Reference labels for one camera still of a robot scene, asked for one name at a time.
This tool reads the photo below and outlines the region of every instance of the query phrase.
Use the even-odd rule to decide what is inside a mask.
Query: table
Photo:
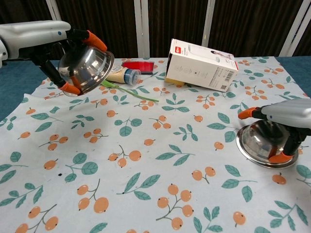
[[[117,59],[121,64],[125,59]],[[226,93],[165,83],[167,59],[123,88],[70,98],[46,79],[0,123],[0,232],[310,232],[310,139],[260,167],[237,113],[307,98],[274,57],[237,58]]]

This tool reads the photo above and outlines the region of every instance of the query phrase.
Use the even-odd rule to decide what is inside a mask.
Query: white box
[[[232,54],[172,39],[168,79],[225,92],[238,70]]]

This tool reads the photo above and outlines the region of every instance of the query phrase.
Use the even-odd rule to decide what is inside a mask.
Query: dark curtain
[[[171,40],[202,44],[207,0],[148,0],[151,57],[167,57]]]
[[[115,57],[137,57],[133,0],[56,0],[63,21],[97,35]]]
[[[0,24],[51,19],[44,0],[0,0]]]
[[[208,47],[246,56],[278,56],[302,0],[217,0]]]
[[[293,56],[311,56],[311,21],[303,33]]]

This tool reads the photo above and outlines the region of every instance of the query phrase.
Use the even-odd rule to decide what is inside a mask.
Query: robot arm
[[[284,125],[288,130],[290,135],[283,152],[270,157],[271,163],[289,161],[306,136],[311,135],[311,99],[286,100],[263,107],[253,107],[239,113],[238,117],[273,121]]]
[[[47,20],[0,25],[0,68],[6,60],[32,60],[63,91],[80,94],[80,90],[60,77],[47,55],[60,43],[65,52],[92,45],[106,51],[106,45],[90,31],[72,29],[63,21]]]

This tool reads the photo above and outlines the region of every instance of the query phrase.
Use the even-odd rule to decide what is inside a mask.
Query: metal bowl
[[[114,56],[110,52],[102,52],[95,47],[85,46],[67,52],[58,64],[61,77],[77,87],[85,94],[102,83],[114,64]]]
[[[271,163],[269,158],[283,151],[288,136],[284,126],[259,120],[240,129],[236,142],[242,154],[255,164],[269,168],[285,168],[296,162],[297,151],[293,158],[285,163]]]

